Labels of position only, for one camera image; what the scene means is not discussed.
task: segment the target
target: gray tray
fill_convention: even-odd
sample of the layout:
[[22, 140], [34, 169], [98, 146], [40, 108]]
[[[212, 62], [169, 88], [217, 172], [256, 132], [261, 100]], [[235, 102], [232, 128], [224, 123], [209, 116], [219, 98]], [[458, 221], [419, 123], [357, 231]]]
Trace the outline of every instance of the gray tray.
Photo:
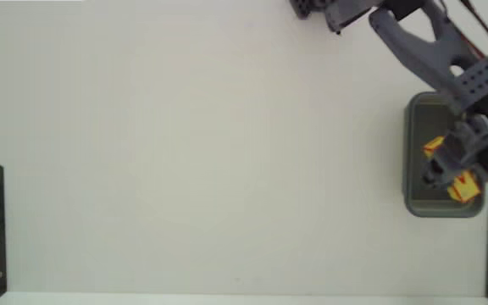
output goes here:
[[460, 203], [452, 200], [445, 190], [430, 189], [421, 179], [427, 161], [423, 146], [445, 135], [456, 119], [441, 97], [432, 92], [418, 94], [406, 108], [402, 191], [406, 207], [415, 216], [474, 217], [484, 206], [483, 194]]

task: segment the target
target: gray robot arm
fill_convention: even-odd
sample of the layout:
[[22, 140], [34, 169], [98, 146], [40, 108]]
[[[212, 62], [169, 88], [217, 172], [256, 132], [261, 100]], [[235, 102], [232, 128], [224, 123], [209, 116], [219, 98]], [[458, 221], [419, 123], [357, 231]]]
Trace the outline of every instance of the gray robot arm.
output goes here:
[[[340, 34], [371, 8], [369, 22], [398, 60], [436, 89], [460, 120], [426, 164], [423, 179], [431, 187], [447, 187], [466, 169], [488, 181], [488, 57], [483, 56], [433, 0], [291, 0], [297, 15], [323, 11], [329, 28]], [[422, 9], [435, 41], [405, 31], [399, 21]], [[454, 75], [451, 67], [463, 70]]]

